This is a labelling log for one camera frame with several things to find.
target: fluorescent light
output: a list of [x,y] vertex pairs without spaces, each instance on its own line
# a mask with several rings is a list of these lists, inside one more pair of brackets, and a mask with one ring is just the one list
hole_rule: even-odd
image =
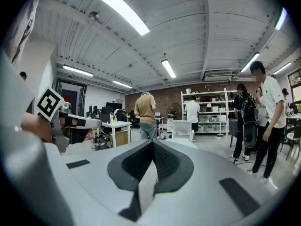
[[66,66],[66,65],[63,65],[63,69],[66,69],[66,70],[71,70],[73,72],[76,72],[76,73],[82,73],[82,74],[85,74],[87,76],[93,76],[92,73],[89,73],[89,72],[86,72],[86,71],[83,71],[83,70],[79,70],[79,69],[76,69],[74,67],[69,67],[69,66]]
[[259,55],[260,53],[255,53],[251,58],[251,60],[246,64],[246,66],[240,72],[244,72],[247,68],[249,68],[251,63],[253,63],[259,57]]
[[167,59],[161,61],[161,63],[165,67],[165,69],[167,70],[167,72],[169,73],[172,79],[177,78]]
[[127,87],[127,88],[131,88],[130,86],[125,85],[125,84],[123,84],[123,83],[120,83],[120,82],[118,82],[118,81],[113,81],[113,83],[118,84],[118,85],[122,85],[122,86]]
[[287,14],[286,10],[284,8],[282,8],[282,12],[281,12],[280,18],[279,18],[279,20],[278,20],[278,22],[276,24],[276,27],[275,27],[277,30],[279,30],[281,28],[281,26],[282,26],[282,24],[283,24],[283,22],[285,20],[286,14]]
[[127,20],[140,35],[148,33],[150,30],[140,19],[140,17],[123,0],[101,0],[108,4]]
[[288,62],[286,65],[284,65],[280,70],[277,70],[274,74],[279,73],[280,71],[282,71],[283,69],[285,69],[287,66],[290,66],[292,63]]

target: white t-shirt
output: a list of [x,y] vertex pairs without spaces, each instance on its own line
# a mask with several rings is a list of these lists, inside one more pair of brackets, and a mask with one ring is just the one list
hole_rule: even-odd
[[[267,76],[264,83],[261,83],[262,97],[260,98],[261,105],[265,106],[269,113],[268,121],[271,122],[275,113],[276,105],[284,97],[281,88],[273,77]],[[278,122],[275,124],[275,128],[283,128],[286,125],[285,109],[282,110]]]
[[199,104],[195,101],[190,101],[185,107],[187,111],[187,120],[192,123],[198,123]]
[[265,126],[268,123],[268,119],[265,118],[266,113],[267,113],[266,108],[260,105],[258,108],[258,120],[257,120],[257,124],[259,126]]

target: white sneaker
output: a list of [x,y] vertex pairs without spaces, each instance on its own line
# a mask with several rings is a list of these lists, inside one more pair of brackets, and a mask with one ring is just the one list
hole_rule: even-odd
[[[231,157],[232,157],[232,159],[234,160],[234,156],[233,156],[233,154],[231,155]],[[235,160],[236,160],[236,161],[238,161],[238,158],[236,158]]]
[[248,174],[253,175],[253,176],[257,176],[257,172],[256,172],[256,173],[253,173],[253,168],[249,168],[246,172],[247,172]]
[[262,183],[262,184],[266,184],[268,183],[269,179],[265,178],[264,176],[259,177],[258,180]]
[[250,156],[243,154],[243,158],[244,158],[245,161],[248,161],[248,160],[249,160],[249,157],[250,157]]

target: gray floor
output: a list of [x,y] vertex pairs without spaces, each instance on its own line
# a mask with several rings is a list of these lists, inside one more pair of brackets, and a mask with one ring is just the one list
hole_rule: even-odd
[[[166,133],[166,131],[162,131],[161,138],[170,135],[170,133]],[[133,129],[132,130],[132,140],[136,141],[140,139],[140,130]],[[232,147],[230,148],[230,136],[228,139],[223,137],[222,139],[215,139],[214,134],[197,134],[196,142],[194,143],[199,149],[206,150],[209,152],[216,153],[221,157],[228,159],[229,163],[231,163],[231,155],[235,149],[236,139],[233,138]],[[94,151],[91,147],[93,144],[89,141],[84,144],[75,144],[69,145],[67,151],[63,154],[77,154],[84,153],[89,151]],[[292,151],[291,155],[288,157],[287,161],[286,156],[289,150],[288,145],[284,145],[283,150],[280,152],[280,148],[278,150],[277,161],[275,163],[272,174],[269,178],[269,182],[264,187],[272,193],[275,194],[279,189],[288,185],[292,180],[295,179],[295,175],[299,173],[299,168],[296,169],[296,162],[298,156],[298,149],[295,147]],[[251,168],[253,166],[252,162],[255,161],[256,154],[251,154],[249,163],[246,163],[242,157],[236,162],[237,166],[240,167],[243,171]],[[262,165],[266,164],[266,157],[264,158]],[[259,176],[263,175],[264,166],[261,166],[259,169]],[[155,164],[152,162],[147,172],[145,173],[143,179],[139,184],[139,195],[140,195],[140,203],[142,212],[144,212],[147,207],[151,204],[153,200],[153,187],[156,183],[157,179],[157,170]]]

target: cap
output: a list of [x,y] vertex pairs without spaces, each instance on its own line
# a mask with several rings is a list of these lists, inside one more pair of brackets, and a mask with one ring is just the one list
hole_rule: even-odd
[[285,95],[287,96],[287,95],[288,95],[287,89],[286,89],[286,88],[283,88],[283,89],[282,89],[282,93],[285,94]]

